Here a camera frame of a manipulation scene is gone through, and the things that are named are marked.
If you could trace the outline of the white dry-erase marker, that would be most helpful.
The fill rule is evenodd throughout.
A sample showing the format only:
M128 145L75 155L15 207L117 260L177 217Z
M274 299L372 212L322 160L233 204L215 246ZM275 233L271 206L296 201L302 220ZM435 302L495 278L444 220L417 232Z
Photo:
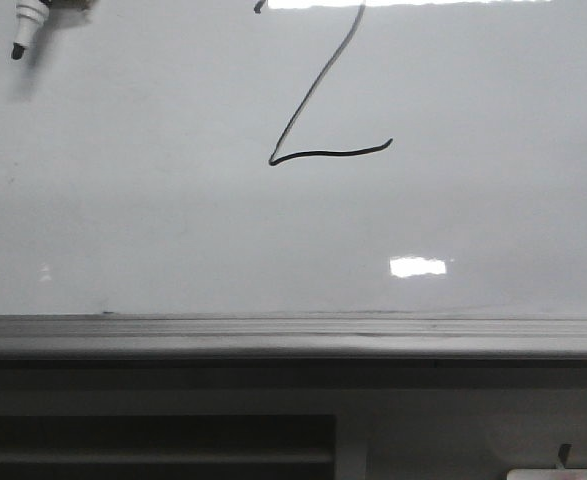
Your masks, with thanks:
M31 47L39 30L49 18L52 1L17 0L17 31L11 51L12 60L20 60Z

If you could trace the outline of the white whiteboard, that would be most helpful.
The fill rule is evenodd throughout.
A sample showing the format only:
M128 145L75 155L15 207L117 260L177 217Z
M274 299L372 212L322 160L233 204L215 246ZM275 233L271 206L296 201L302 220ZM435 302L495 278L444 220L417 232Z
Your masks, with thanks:
M587 1L14 11L0 314L587 317Z

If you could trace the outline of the grey whiteboard marker tray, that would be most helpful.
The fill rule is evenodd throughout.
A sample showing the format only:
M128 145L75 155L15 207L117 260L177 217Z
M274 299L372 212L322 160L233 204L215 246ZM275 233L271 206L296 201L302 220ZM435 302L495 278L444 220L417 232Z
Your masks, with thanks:
M0 315L0 361L426 358L587 360L587 318Z

